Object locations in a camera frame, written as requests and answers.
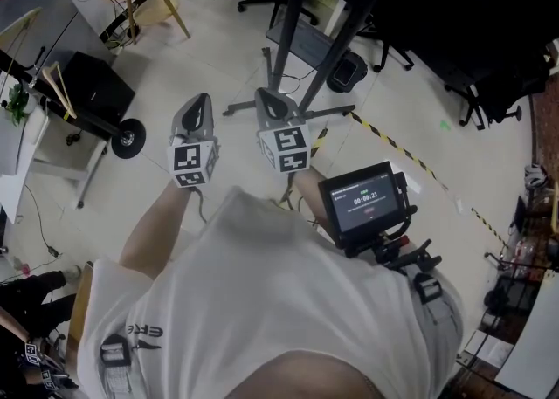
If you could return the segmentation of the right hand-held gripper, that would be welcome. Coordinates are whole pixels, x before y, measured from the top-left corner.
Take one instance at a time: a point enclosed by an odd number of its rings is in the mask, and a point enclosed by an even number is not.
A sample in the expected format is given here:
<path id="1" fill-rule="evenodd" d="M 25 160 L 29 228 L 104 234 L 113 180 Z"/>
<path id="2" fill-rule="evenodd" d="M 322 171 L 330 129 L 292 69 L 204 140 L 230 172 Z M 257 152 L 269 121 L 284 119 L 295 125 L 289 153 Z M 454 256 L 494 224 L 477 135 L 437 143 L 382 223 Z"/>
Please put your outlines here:
<path id="1" fill-rule="evenodd" d="M 284 93 L 258 88 L 254 95 L 262 154 L 281 174 L 310 167 L 309 128 L 296 102 Z"/>

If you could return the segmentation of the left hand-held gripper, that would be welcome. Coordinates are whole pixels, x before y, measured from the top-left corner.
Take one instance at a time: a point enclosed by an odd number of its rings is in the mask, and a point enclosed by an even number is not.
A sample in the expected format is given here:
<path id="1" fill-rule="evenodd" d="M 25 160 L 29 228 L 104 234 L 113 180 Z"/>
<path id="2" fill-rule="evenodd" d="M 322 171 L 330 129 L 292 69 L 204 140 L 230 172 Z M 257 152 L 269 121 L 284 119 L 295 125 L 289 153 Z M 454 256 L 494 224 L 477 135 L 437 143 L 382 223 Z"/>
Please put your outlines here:
<path id="1" fill-rule="evenodd" d="M 171 123 L 167 157 L 177 187 L 194 189 L 207 184 L 218 154 L 211 97 L 200 93 L 177 111 Z"/>

